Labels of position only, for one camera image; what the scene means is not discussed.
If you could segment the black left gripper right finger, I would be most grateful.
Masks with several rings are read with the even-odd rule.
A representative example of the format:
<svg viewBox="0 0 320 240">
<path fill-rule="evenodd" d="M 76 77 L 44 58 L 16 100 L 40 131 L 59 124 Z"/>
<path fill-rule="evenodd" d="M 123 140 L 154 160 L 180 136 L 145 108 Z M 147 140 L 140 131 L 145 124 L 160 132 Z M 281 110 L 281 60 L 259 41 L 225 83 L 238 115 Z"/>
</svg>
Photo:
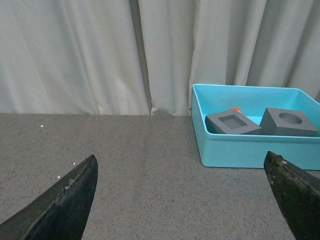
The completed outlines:
<svg viewBox="0 0 320 240">
<path fill-rule="evenodd" d="M 297 240 L 320 238 L 320 179 L 268 151 L 263 163 L 272 193 Z"/>
</svg>

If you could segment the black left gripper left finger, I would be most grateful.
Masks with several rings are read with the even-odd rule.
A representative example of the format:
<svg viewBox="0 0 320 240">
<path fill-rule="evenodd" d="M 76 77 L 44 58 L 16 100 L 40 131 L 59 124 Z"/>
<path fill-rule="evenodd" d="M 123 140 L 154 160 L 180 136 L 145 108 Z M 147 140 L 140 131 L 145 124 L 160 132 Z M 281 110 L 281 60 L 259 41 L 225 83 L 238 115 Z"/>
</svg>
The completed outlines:
<svg viewBox="0 0 320 240">
<path fill-rule="evenodd" d="M 91 211 L 98 162 L 90 155 L 15 215 L 1 223 L 2 240 L 80 240 Z"/>
</svg>

